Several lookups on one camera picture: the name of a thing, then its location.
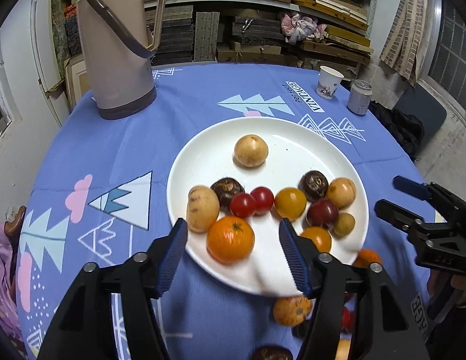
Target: white plate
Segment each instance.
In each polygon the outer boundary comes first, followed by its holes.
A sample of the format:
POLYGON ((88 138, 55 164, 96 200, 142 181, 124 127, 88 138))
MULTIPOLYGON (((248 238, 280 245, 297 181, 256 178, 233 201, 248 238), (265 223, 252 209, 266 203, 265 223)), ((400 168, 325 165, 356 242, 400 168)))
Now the white plate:
MULTIPOLYGON (((356 185, 356 199, 347 212, 356 219, 354 230, 341 240, 333 239, 331 253, 342 263, 352 264, 368 228, 368 202, 353 165, 332 143, 296 123, 270 117, 241 117, 203 130, 176 157, 167 186, 168 212, 172 223, 186 217, 189 190, 198 184, 211 186, 223 177, 238 180, 246 192, 265 186, 276 194, 296 187, 309 170, 321 171, 329 182, 347 177, 356 185), (256 134, 268 145, 266 162, 256 169, 242 169, 232 160, 235 144, 247 134, 256 134)), ((294 221, 302 232, 304 216, 294 221)), ((238 290, 266 296, 297 295, 278 237, 278 221, 270 213, 248 219, 255 232, 251 255, 235 264, 222 265, 206 248, 206 234, 189 233, 186 250, 218 280, 238 290)))

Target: blue tablecloth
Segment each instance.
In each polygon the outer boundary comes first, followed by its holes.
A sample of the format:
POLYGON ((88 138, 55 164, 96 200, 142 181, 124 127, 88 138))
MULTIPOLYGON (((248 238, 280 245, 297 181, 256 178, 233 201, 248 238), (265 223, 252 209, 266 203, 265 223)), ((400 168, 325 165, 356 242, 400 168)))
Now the blue tablecloth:
MULTIPOLYGON (((434 210, 392 188, 398 174, 422 179, 372 114, 357 116, 346 108, 347 90, 339 87, 332 100, 324 100, 315 93, 316 72, 261 64, 209 64, 153 74, 155 102, 122 120, 102 120, 87 93, 38 173, 18 261, 18 309, 31 358, 85 262, 122 263, 169 232, 166 183, 176 155, 201 130, 235 117, 290 120, 342 150, 368 195, 364 247, 382 256, 405 305, 418 293, 428 301, 428 271, 415 266, 405 234, 378 220, 373 207, 386 198, 428 221, 434 220, 434 210), (125 199, 113 201, 120 196, 125 199)), ((171 290, 154 308, 173 360, 246 360, 265 344, 287 347, 296 356, 301 342, 290 328, 271 320, 274 301, 227 287, 185 254, 171 290)), ((112 304, 119 357, 129 359, 117 295, 112 304)))

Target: hand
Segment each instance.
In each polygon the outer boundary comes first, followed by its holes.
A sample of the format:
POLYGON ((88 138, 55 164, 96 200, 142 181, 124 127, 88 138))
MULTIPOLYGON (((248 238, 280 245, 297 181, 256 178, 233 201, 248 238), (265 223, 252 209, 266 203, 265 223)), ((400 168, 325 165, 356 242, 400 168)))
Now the hand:
MULTIPOLYGON (((430 278, 427 282, 427 290, 430 296, 433 296, 435 293, 435 285, 437 283, 438 277, 440 276, 440 271, 430 271, 430 278)), ((466 276, 455 275, 450 281, 450 285, 457 290, 462 290, 463 294, 457 300, 456 304, 459 307, 466 307, 466 276)))

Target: soda can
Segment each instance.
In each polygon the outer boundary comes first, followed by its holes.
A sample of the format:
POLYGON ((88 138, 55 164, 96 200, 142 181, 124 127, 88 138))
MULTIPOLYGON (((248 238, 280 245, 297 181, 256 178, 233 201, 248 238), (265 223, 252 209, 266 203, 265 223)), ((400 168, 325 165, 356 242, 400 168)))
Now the soda can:
POLYGON ((373 91, 371 85, 361 79, 353 81, 350 97, 348 97, 348 109, 357 115, 364 115, 368 111, 373 91))

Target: paper cup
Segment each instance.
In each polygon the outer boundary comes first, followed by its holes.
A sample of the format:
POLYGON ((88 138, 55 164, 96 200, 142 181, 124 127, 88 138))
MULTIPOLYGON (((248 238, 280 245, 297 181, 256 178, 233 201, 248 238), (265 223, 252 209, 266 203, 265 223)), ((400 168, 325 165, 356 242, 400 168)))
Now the paper cup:
POLYGON ((328 66, 320 66, 320 74, 316 93, 324 99, 330 100, 335 94, 336 87, 345 76, 328 66))

